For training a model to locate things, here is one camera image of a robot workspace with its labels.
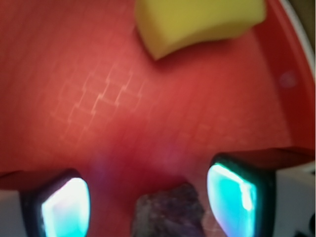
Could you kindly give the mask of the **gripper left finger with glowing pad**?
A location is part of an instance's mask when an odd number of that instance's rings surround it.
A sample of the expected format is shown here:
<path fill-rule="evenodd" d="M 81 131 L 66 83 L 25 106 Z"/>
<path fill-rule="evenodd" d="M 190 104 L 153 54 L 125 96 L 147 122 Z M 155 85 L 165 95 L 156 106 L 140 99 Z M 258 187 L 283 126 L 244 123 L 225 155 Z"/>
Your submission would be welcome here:
<path fill-rule="evenodd" d="M 0 174 L 2 237 L 85 237 L 88 184 L 72 168 Z"/>

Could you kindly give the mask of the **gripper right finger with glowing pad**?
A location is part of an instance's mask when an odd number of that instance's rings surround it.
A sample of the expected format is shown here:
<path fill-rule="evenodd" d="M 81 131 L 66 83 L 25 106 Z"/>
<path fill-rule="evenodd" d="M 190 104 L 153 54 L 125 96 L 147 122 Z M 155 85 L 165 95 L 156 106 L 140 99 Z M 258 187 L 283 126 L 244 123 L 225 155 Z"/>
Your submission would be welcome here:
<path fill-rule="evenodd" d="M 316 157 L 306 148 L 217 153 L 207 172 L 213 216 L 229 237 L 313 237 Z"/>

